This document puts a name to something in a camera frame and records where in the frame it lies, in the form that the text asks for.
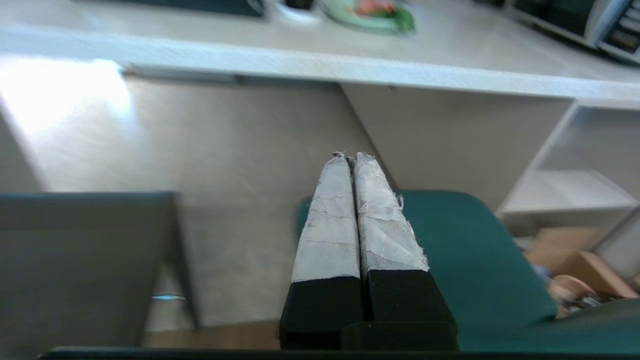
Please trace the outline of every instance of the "white shelf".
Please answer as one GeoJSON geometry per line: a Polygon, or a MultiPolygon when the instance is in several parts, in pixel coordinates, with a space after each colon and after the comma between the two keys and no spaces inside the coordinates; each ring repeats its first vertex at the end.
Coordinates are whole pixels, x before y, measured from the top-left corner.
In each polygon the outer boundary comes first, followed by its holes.
{"type": "Polygon", "coordinates": [[[634,208],[638,201],[594,170],[539,170],[519,186],[502,213],[634,208]]]}

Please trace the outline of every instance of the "gray table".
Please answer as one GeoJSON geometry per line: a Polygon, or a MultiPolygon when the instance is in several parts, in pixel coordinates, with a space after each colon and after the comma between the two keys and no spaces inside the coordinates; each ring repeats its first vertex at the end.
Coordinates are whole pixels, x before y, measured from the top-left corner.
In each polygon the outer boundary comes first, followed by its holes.
{"type": "Polygon", "coordinates": [[[197,328],[172,193],[0,195],[0,358],[138,346],[164,261],[197,328]]]}

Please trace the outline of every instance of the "white tape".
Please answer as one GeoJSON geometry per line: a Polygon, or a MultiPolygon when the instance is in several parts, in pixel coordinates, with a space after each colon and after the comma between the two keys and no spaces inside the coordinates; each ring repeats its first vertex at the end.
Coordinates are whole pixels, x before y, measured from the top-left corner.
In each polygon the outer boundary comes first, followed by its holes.
{"type": "Polygon", "coordinates": [[[338,276],[360,278],[351,170],[343,153],[335,155],[320,174],[300,236],[291,282],[338,276]]]}
{"type": "Polygon", "coordinates": [[[368,270],[429,271],[422,248],[376,159],[359,152],[353,176],[363,276],[368,270]]]}

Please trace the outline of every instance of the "table leg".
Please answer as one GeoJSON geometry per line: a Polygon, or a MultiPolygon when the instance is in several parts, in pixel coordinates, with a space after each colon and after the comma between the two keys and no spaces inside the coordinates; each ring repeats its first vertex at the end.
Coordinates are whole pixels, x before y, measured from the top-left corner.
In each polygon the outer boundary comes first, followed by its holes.
{"type": "Polygon", "coordinates": [[[169,245],[167,258],[169,264],[173,267],[173,271],[178,278],[178,283],[182,290],[182,294],[185,298],[185,306],[191,317],[191,322],[195,329],[200,328],[200,312],[198,311],[198,305],[193,293],[193,286],[191,284],[191,276],[188,267],[186,254],[184,251],[184,245],[182,243],[182,236],[180,234],[180,226],[178,221],[175,221],[173,227],[173,236],[169,245]]]}

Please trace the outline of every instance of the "microwave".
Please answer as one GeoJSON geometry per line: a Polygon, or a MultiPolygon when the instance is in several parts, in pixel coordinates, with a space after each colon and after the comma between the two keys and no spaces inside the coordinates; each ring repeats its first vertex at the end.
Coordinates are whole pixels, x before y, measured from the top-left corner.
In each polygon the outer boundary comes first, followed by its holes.
{"type": "Polygon", "coordinates": [[[640,0],[620,14],[598,47],[615,57],[640,63],[640,0]]]}
{"type": "Polygon", "coordinates": [[[514,0],[508,6],[516,16],[543,29],[598,49],[631,4],[630,0],[514,0]]]}

